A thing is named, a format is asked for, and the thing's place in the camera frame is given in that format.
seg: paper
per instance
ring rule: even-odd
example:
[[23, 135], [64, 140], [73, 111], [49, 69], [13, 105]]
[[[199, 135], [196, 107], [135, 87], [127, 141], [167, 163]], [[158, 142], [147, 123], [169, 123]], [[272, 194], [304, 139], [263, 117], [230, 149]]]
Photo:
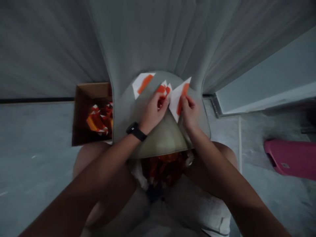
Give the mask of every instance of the paper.
[[165, 80], [164, 82], [160, 84], [156, 92], [162, 93], [166, 96], [167, 95], [166, 87], [167, 87], [167, 81]]
[[167, 98], [171, 98], [171, 94], [172, 94], [172, 88], [171, 88], [171, 84], [169, 83], [169, 85], [166, 87], [166, 97]]
[[152, 80], [154, 75], [155, 75], [155, 73], [141, 73], [135, 79], [135, 81], [132, 84], [135, 100], [142, 93], [142, 91], [146, 88], [146, 86]]
[[171, 93], [169, 109], [174, 119], [176, 120], [176, 122], [179, 121], [179, 117], [182, 110], [181, 96], [187, 94], [190, 81], [191, 81], [191, 77], [187, 79], [186, 81], [184, 81], [180, 86], [174, 89]]

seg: person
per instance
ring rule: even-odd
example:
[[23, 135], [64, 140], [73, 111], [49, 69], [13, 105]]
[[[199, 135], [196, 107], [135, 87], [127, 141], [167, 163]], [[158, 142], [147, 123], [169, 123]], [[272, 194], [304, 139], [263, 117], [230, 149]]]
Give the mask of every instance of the person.
[[[146, 135], [168, 108], [167, 99], [157, 108], [161, 96], [149, 101], [139, 124]], [[199, 128], [198, 105], [189, 96], [181, 100], [197, 157], [163, 197], [150, 205], [126, 165], [140, 143], [133, 134], [113, 146], [87, 144], [73, 181], [20, 236], [228, 236], [231, 215], [244, 237], [290, 236], [238, 172], [234, 152]]]

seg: white shorts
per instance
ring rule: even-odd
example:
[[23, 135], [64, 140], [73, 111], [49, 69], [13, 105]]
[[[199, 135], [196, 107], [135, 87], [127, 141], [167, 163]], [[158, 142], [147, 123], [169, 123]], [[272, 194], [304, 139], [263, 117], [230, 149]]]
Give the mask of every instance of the white shorts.
[[137, 187], [122, 211], [92, 236], [125, 236], [146, 219], [169, 222], [195, 231], [199, 236], [229, 236], [231, 214], [225, 203], [203, 191], [189, 178], [180, 180], [158, 201], [151, 204]]

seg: finger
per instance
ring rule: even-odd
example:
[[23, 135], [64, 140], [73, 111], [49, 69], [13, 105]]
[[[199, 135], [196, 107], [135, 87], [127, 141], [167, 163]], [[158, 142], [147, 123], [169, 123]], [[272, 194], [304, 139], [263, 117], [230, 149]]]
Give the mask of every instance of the finger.
[[168, 109], [169, 103], [170, 103], [169, 98], [166, 98], [166, 99], [164, 100], [164, 102], [163, 102], [163, 104], [162, 104], [162, 106], [161, 106], [159, 112], [164, 114], [164, 113], [166, 112], [166, 110]]
[[165, 97], [165, 96], [164, 96], [164, 94], [162, 94], [162, 93], [160, 93], [160, 92], [156, 92], [156, 93], [153, 95], [151, 101], [158, 101], [160, 97]]
[[195, 102], [191, 97], [189, 97], [188, 95], [186, 95], [185, 97], [187, 98], [190, 107], [195, 106]]
[[184, 110], [187, 110], [188, 108], [190, 108], [189, 107], [189, 102], [188, 102], [187, 98], [184, 95], [181, 96], [181, 99], [182, 99], [182, 108]]

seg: floor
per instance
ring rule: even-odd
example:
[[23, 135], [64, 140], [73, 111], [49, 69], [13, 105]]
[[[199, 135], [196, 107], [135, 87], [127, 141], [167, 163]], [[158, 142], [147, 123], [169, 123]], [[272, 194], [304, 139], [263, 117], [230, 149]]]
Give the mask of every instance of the floor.
[[[316, 235], [316, 182], [281, 176], [262, 148], [267, 138], [308, 141], [299, 114], [216, 119], [205, 100], [212, 140], [231, 147], [239, 170], [292, 236]], [[71, 181], [72, 103], [0, 106], [0, 237], [17, 236]], [[232, 220], [230, 236], [240, 236]]]

